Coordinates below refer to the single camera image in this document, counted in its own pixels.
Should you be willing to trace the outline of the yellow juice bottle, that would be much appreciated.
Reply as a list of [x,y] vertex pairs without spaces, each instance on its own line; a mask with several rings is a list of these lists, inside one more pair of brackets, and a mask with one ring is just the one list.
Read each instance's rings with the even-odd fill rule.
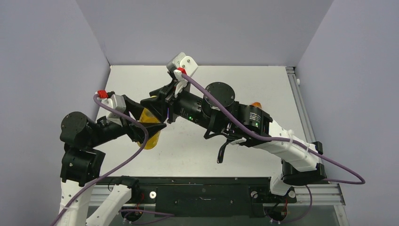
[[158,143],[158,140],[159,140],[159,137],[160,137],[160,133],[161,133],[161,130],[162,130],[162,127],[161,127],[162,124],[151,113],[150,110],[148,110],[147,108],[145,108],[143,106],[142,103],[140,103],[140,105],[142,105],[143,111],[142,111],[142,113],[140,115],[139,122],[142,123],[146,127],[146,129],[148,131],[148,134],[149,134],[149,138],[148,138],[148,141],[147,141],[147,143],[145,145],[143,145],[143,143],[140,143],[140,142],[138,142],[137,144],[140,147],[143,146],[145,150],[150,150],[150,149],[153,149]]

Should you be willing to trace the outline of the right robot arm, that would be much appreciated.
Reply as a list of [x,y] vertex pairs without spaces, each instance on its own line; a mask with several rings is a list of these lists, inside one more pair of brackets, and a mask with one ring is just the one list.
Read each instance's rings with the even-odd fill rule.
[[209,96],[199,97],[188,87],[177,92],[177,82],[154,90],[141,100],[159,121],[173,123],[182,117],[206,129],[205,139],[224,136],[226,144],[265,150],[281,159],[282,172],[272,177],[266,197],[277,201],[291,186],[304,186],[326,178],[325,167],[313,149],[322,154],[320,142],[307,143],[294,132],[282,128],[261,107],[244,105],[235,100],[232,87],[223,82],[206,86]]

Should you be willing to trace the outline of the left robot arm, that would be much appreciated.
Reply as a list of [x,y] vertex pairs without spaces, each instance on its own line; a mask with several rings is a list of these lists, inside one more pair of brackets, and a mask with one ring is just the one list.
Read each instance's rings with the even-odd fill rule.
[[55,226],[107,226],[126,202],[143,201],[139,180],[121,176],[114,180],[108,197],[97,210],[88,215],[95,184],[108,177],[101,175],[105,153],[97,147],[121,136],[140,143],[143,150],[150,139],[166,127],[160,122],[140,122],[144,108],[125,95],[98,91],[94,101],[109,111],[97,121],[82,112],[67,114],[61,123],[60,140],[65,153],[61,167],[61,201]]

